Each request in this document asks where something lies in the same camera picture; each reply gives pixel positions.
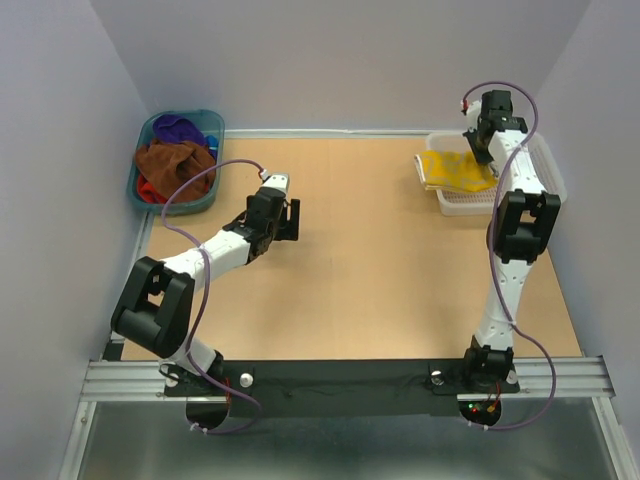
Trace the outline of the yellow grey duck towel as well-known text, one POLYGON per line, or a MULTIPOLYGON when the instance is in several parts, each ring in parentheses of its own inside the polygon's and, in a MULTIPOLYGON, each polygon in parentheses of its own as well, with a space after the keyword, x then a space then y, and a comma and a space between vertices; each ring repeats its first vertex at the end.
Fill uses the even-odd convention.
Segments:
POLYGON ((471 194, 494 188, 497 176, 479 165, 471 152, 423 151, 414 156, 418 178, 427 190, 471 194))

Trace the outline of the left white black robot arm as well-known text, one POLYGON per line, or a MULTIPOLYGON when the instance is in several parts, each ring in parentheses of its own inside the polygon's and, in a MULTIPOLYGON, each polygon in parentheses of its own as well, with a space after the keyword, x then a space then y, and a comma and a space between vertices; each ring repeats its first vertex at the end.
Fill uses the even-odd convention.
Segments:
POLYGON ((111 329, 157 357, 188 371, 199 393, 222 382, 222 356, 189 332, 194 295, 221 275, 267 252, 274 241, 299 237, 301 201, 262 187, 246 209, 211 239, 170 258, 138 259, 111 317, 111 329))

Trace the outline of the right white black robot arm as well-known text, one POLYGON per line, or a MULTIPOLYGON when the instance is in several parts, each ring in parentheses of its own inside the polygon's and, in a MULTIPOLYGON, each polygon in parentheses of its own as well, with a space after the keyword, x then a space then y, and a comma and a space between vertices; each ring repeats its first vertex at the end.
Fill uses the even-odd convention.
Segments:
POLYGON ((482 390, 514 379, 513 335, 518 331, 522 291, 534 262, 547 248, 562 200, 539 179, 527 147, 533 131, 514 114, 510 91, 490 90, 462 106, 471 153, 479 165, 498 173, 487 229, 491 286, 460 366, 463 384, 482 390))

